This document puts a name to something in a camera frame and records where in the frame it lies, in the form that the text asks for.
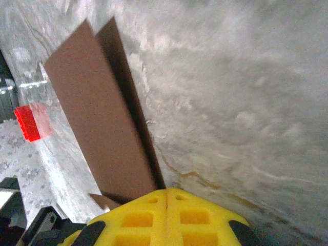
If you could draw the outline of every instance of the yellow plastic part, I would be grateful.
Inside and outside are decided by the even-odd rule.
[[[167,189],[167,203],[167,245],[240,246],[229,221],[249,226],[243,217],[180,189]]]
[[[106,223],[94,246],[165,246],[166,207],[158,190],[94,218]]]
[[[154,191],[100,215],[106,223],[94,246],[240,246],[230,220],[241,216],[176,188]],[[69,246],[80,231],[60,246]]]

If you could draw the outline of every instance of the red object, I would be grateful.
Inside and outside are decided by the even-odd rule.
[[[14,113],[17,117],[24,138],[30,142],[39,140],[40,134],[37,129],[30,106],[24,105],[21,107],[17,107],[14,110]]]

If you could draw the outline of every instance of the gray stone surface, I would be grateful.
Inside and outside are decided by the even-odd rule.
[[[96,32],[115,14],[167,185],[240,213],[268,244],[328,244],[326,1],[0,7],[16,79],[84,18]]]

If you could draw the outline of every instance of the square hole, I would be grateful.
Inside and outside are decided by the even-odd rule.
[[[218,246],[216,233],[183,232],[183,246]]]
[[[180,213],[181,224],[209,224],[210,214],[207,210],[193,209]]]
[[[122,227],[152,227],[153,214],[149,212],[136,212],[124,217]]]
[[[118,235],[115,246],[150,246],[149,235]]]

